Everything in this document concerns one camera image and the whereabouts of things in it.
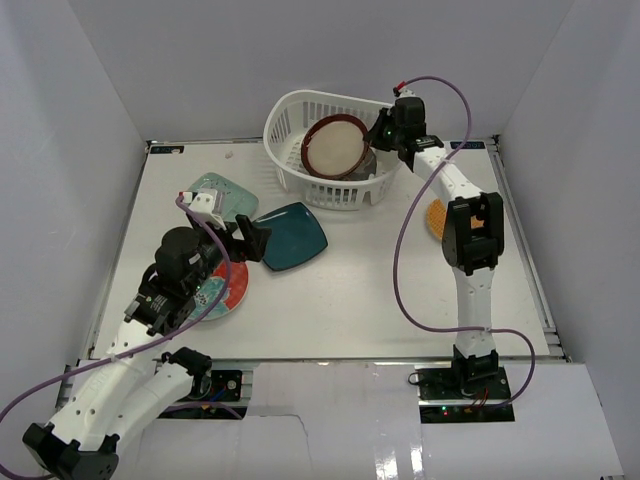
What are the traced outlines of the dark teal square plate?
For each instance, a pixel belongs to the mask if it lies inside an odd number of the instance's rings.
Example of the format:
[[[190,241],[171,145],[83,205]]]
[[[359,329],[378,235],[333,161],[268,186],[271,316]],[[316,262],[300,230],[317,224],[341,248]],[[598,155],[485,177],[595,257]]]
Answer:
[[[271,230],[263,263],[274,272],[297,268],[328,247],[320,223],[302,202],[262,215],[254,224]]]

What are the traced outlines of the dark red round plate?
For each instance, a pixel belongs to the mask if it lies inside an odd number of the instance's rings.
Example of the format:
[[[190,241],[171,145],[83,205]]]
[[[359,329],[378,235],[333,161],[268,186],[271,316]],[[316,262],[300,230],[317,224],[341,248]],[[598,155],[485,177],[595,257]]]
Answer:
[[[368,130],[350,114],[333,114],[317,121],[301,143],[301,162],[316,177],[341,180],[356,171],[369,155]]]

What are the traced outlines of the red and teal floral plate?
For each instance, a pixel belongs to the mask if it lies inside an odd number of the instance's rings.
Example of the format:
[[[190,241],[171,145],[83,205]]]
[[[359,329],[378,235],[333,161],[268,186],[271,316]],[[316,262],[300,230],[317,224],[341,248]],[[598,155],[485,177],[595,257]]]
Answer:
[[[200,316],[214,302],[224,286],[226,277],[226,267],[220,264],[194,296],[196,307],[190,316],[191,320]],[[246,264],[233,262],[228,288],[220,301],[203,318],[203,322],[219,319],[235,310],[243,301],[248,285],[249,271]]]

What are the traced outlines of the teal scalloped round plate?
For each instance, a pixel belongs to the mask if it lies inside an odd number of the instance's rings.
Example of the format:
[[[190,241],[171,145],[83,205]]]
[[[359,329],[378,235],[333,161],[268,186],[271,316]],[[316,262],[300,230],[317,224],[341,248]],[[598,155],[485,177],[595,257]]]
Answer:
[[[364,160],[353,170],[346,179],[348,181],[364,181],[368,180],[371,176],[376,175],[377,159],[375,151],[369,149]]]

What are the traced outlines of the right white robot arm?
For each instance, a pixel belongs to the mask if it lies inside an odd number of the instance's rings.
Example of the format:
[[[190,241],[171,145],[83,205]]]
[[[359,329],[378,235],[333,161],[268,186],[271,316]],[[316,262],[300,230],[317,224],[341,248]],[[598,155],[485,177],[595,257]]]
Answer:
[[[365,141],[395,152],[446,208],[441,248],[456,282],[458,319],[447,330],[456,335],[451,384],[459,396],[475,398],[499,368],[490,329],[493,276],[505,248],[502,197],[471,182],[447,157],[444,144],[426,133],[425,104],[416,96],[400,96],[381,109]]]

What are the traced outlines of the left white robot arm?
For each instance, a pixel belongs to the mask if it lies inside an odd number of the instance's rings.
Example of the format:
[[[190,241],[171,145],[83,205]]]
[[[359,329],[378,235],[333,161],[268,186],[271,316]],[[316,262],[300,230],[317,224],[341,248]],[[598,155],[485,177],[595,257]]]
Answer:
[[[209,392],[209,356],[182,347],[164,357],[160,370],[155,360],[190,324],[196,295],[214,270],[261,261],[271,231],[245,215],[220,227],[189,222],[162,237],[104,359],[61,410],[24,433],[25,447],[52,477],[111,478],[127,433],[144,429],[175,401]]]

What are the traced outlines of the white plastic basket bin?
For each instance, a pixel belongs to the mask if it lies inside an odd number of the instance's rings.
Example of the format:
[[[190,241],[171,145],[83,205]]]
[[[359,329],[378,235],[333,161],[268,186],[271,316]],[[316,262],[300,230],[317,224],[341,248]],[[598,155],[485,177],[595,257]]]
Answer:
[[[365,200],[379,203],[390,189],[400,162],[392,152],[375,150],[376,171],[358,181],[321,179],[310,175],[302,162],[302,143],[318,121],[348,114],[372,127],[385,104],[316,90],[295,90],[273,106],[263,129],[266,153],[275,166],[278,181],[289,193],[310,205],[329,210],[355,211]]]

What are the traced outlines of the light green rectangular plate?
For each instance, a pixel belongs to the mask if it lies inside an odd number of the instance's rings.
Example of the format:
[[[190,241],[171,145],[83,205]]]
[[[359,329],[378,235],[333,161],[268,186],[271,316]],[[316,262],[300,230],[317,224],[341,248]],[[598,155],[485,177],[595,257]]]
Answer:
[[[225,222],[233,222],[238,214],[251,217],[258,209],[259,200],[253,193],[213,172],[201,176],[186,191],[201,189],[216,189],[225,194],[223,204]]]

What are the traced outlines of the right blue table label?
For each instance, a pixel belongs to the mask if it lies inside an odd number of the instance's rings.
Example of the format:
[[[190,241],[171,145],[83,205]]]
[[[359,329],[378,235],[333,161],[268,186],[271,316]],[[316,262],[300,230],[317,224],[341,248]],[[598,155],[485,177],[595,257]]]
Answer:
[[[483,141],[467,141],[467,142],[451,141],[450,148],[452,150],[455,150],[457,148],[469,149],[469,150],[484,150],[486,148],[486,145]]]

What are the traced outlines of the blue table label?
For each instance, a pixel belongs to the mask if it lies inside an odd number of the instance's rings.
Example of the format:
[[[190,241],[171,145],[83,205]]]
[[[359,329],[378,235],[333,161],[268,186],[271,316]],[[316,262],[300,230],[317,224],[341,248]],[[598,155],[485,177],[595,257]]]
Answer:
[[[486,148],[486,145],[483,141],[467,141],[467,142],[451,141],[450,148],[452,150],[455,150],[457,148],[469,149],[469,150],[484,150]]]
[[[184,152],[184,146],[183,145],[152,145],[149,149],[149,154],[150,155],[164,155],[164,154],[169,154],[169,155],[176,155],[176,154],[182,154]]]

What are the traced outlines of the orange woven round plate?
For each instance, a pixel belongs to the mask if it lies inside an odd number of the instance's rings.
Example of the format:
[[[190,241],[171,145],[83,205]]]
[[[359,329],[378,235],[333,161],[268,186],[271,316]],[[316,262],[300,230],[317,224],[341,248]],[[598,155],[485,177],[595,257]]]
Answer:
[[[447,209],[445,205],[436,199],[432,201],[426,211],[426,224],[437,241],[441,241],[444,234]]]

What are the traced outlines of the left blue table label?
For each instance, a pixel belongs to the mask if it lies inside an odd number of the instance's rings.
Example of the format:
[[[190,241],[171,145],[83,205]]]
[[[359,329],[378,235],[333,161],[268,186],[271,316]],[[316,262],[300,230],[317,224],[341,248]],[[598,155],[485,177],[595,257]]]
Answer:
[[[164,154],[169,154],[169,155],[176,155],[176,154],[182,154],[184,152],[184,146],[183,145],[152,145],[149,149],[149,154],[150,155],[164,155]]]

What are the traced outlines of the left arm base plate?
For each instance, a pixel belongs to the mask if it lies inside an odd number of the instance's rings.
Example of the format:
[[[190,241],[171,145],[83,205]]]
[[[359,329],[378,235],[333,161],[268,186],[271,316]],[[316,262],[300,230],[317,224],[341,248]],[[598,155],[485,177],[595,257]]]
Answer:
[[[185,400],[196,402],[235,402],[241,398],[243,373],[241,370],[212,370],[198,377]]]

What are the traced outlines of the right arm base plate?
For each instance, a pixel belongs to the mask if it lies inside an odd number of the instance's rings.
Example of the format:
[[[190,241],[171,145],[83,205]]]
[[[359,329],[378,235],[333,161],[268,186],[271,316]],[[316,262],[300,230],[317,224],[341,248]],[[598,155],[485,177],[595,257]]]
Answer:
[[[499,407],[511,397],[503,367],[498,373],[463,388],[451,368],[424,368],[411,373],[408,383],[418,390],[420,421],[423,425],[511,423],[512,405]]]

